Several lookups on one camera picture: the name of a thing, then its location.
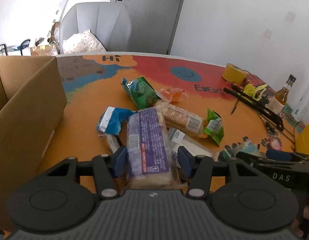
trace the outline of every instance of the bottle with amber liquid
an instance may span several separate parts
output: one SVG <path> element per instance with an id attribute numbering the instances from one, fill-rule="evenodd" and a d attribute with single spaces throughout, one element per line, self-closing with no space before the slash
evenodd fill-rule
<path id="1" fill-rule="evenodd" d="M 287 103 L 288 93 L 295 81 L 296 78 L 290 74 L 285 86 L 279 91 L 277 91 L 274 96 L 269 100 L 267 108 L 275 114 L 279 114 L 282 109 L 284 109 L 285 104 Z"/>

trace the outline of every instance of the purple snack package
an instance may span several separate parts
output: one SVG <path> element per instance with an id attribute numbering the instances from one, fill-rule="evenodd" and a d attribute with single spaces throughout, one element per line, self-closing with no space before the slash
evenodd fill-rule
<path id="1" fill-rule="evenodd" d="M 173 153 L 164 116 L 158 109 L 147 108 L 129 118 L 127 148 L 130 188 L 171 184 Z"/>

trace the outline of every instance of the purple label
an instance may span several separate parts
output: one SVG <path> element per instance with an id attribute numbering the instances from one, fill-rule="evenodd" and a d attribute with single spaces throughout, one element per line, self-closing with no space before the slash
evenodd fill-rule
<path id="1" fill-rule="evenodd" d="M 144 175 L 168 172 L 169 165 L 157 110 L 140 111 L 140 148 Z"/>

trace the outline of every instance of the bottle label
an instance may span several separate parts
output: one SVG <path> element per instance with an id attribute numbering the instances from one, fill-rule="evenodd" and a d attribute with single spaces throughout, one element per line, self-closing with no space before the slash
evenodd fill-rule
<path id="1" fill-rule="evenodd" d="M 275 114 L 279 114 L 281 110 L 284 109 L 284 107 L 285 105 L 280 103 L 275 97 L 272 97 L 269 100 L 269 104 L 267 106 L 267 108 L 271 110 L 272 112 L 274 112 Z"/>

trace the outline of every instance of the gray chair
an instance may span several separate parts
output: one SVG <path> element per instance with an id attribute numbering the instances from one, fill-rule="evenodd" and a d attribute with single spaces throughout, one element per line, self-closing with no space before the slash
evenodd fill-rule
<path id="1" fill-rule="evenodd" d="M 60 53 L 62 43 L 75 33 L 91 30 L 107 51 L 128 51 L 131 19 L 122 3 L 77 3 L 60 23 Z"/>

